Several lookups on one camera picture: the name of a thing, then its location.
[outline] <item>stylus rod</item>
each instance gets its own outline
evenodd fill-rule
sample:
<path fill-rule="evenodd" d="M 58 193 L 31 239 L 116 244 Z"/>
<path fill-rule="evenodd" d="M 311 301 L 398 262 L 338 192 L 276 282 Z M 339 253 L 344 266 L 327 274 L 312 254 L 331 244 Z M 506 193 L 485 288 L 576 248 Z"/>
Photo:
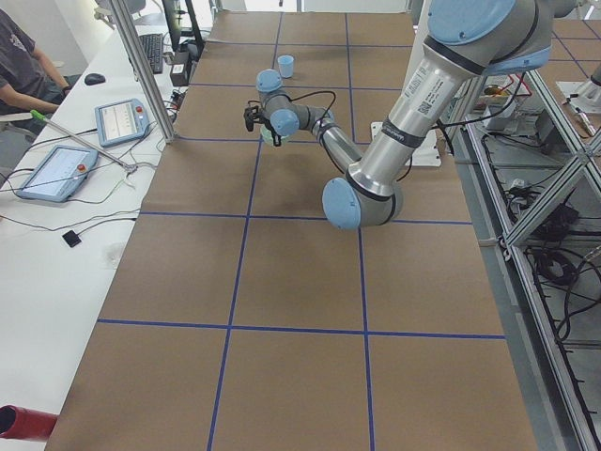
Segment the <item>stylus rod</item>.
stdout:
<path fill-rule="evenodd" d="M 40 113 L 36 110 L 31 110 L 31 116 L 33 116 L 37 120 L 41 120 L 42 122 L 44 122 L 47 125 L 50 125 L 53 129 L 65 134 L 66 136 L 71 138 L 73 141 L 81 144 L 82 146 L 95 149 L 100 155 L 103 155 L 104 157 L 108 158 L 112 162 L 115 162 L 115 163 L 119 164 L 120 166 L 122 166 L 127 171 L 128 174 L 135 172 L 135 170 L 138 168 L 135 164 L 125 163 L 124 161 L 118 159 L 116 156 L 111 155 L 110 153 L 105 151 L 100 146 L 96 146 L 95 144 L 85 141 L 84 138 L 82 138 L 81 136 L 78 136 L 77 134 L 70 132 L 69 130 L 65 129 L 64 127 L 61 127 L 56 122 L 51 121 L 45 115 L 43 115 L 42 113 Z"/>

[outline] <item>keyboard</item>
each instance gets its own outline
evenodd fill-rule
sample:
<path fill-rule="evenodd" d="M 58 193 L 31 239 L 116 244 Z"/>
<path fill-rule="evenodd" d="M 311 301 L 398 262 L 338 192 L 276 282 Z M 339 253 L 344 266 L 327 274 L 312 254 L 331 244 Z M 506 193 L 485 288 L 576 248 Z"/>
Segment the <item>keyboard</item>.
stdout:
<path fill-rule="evenodd" d="M 162 73 L 162 33 L 152 33 L 139 37 L 142 48 L 152 68 L 152 73 Z"/>

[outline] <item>red cylinder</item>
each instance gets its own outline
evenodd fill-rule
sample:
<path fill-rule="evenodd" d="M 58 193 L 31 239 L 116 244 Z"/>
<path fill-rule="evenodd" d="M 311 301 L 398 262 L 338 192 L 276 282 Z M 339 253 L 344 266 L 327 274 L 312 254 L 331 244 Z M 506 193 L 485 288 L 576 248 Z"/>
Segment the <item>red cylinder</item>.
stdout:
<path fill-rule="evenodd" d="M 0 408 L 0 439 L 46 442 L 56 424 L 57 415 L 23 407 Z"/>

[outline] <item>blue and white device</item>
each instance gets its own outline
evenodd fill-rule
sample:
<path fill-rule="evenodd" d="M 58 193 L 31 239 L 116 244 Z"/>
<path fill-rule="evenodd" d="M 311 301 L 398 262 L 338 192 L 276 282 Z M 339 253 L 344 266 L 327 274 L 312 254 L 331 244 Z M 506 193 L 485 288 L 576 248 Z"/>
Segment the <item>blue and white device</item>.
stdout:
<path fill-rule="evenodd" d="M 142 138 L 148 132 L 148 114 L 137 99 L 97 106 L 94 111 L 99 142 L 104 148 Z"/>
<path fill-rule="evenodd" d="M 42 160 L 15 194 L 23 199 L 65 202 L 96 164 L 93 148 L 56 146 Z"/>

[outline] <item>black computer mouse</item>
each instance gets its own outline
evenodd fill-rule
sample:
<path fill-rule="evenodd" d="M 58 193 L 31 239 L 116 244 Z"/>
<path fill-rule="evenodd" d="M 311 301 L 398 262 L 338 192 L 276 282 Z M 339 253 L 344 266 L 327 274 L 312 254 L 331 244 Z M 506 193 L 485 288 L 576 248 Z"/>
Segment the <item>black computer mouse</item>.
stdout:
<path fill-rule="evenodd" d="M 84 78 L 84 83 L 88 86 L 97 85 L 106 82 L 104 75 L 100 73 L 88 73 Z"/>

